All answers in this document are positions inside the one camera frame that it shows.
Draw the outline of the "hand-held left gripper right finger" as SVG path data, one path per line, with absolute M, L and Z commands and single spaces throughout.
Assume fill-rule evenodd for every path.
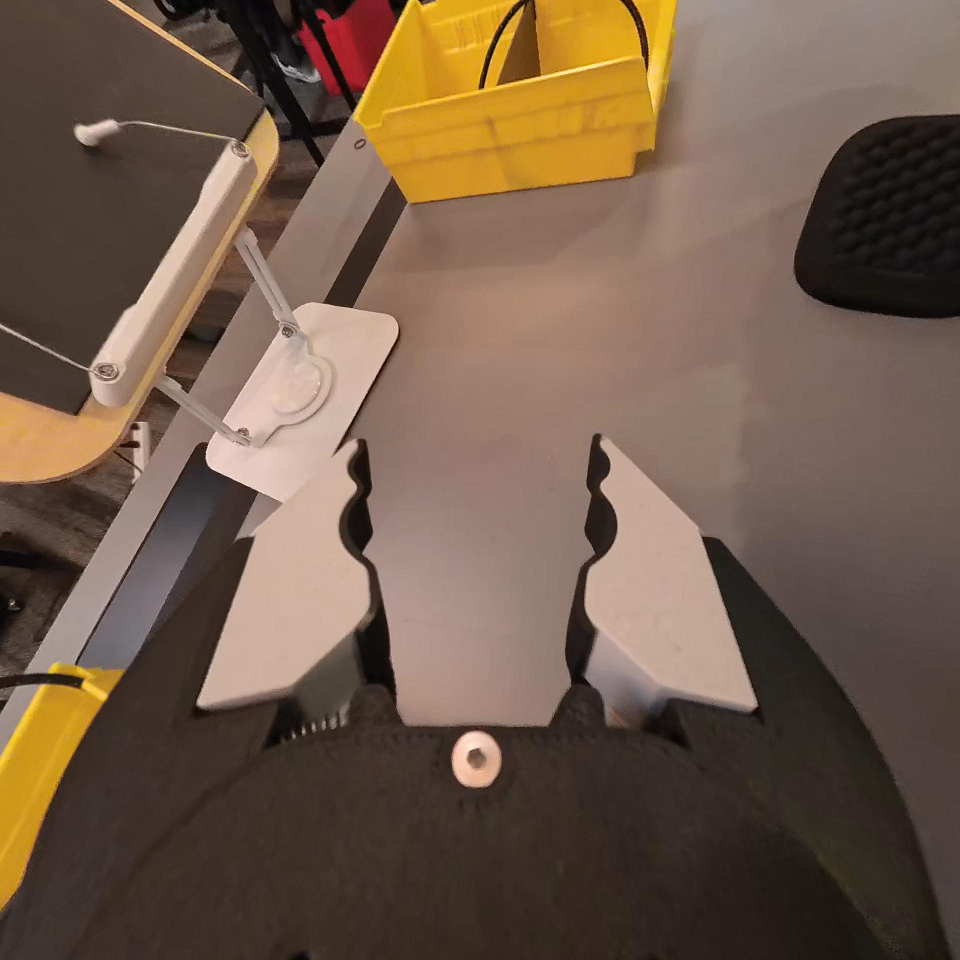
M 674 700 L 750 715 L 759 707 L 704 537 L 615 444 L 587 461 L 582 565 L 568 620 L 570 679 L 606 716 L 659 716 Z

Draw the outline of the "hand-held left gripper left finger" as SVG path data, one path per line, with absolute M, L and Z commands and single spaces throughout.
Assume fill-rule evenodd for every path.
M 243 539 L 246 562 L 196 706 L 278 707 L 277 724 L 347 724 L 367 686 L 394 696 L 365 440 L 347 442 Z

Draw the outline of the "yellow plastic bin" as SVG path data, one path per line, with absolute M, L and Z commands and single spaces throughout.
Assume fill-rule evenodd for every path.
M 408 203 L 630 178 L 653 151 L 677 1 L 534 2 L 541 75 L 496 85 L 516 2 L 408 2 L 354 113 Z
M 91 722 L 123 669 L 62 663 L 5 676 L 2 691 L 33 696 L 1 756 L 1 910 L 16 894 L 43 819 Z

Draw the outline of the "black tray with wooden edge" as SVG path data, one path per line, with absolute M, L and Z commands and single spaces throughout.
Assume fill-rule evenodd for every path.
M 126 438 L 280 153 L 264 102 L 120 2 L 2 2 L 2 484 Z

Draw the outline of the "black honeycomb pad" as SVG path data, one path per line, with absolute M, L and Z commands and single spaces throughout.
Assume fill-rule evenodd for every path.
M 959 316 L 959 115 L 885 119 L 826 166 L 794 256 L 799 288 L 828 306 Z

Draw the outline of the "black tripod stand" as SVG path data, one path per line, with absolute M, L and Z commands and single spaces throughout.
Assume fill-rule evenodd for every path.
M 313 126 L 291 90 L 282 68 L 272 59 L 269 45 L 258 30 L 251 2 L 222 2 L 223 17 L 230 23 L 238 42 L 243 48 L 254 77 L 262 81 L 280 108 L 290 128 L 291 138 L 298 140 L 318 168 L 325 162 L 317 144 Z

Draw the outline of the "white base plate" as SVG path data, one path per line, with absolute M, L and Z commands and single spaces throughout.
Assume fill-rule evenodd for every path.
M 213 436 L 206 463 L 217 474 L 284 502 L 340 447 L 396 345 L 389 315 L 323 303 L 293 312 L 228 409 L 224 423 L 249 445 Z

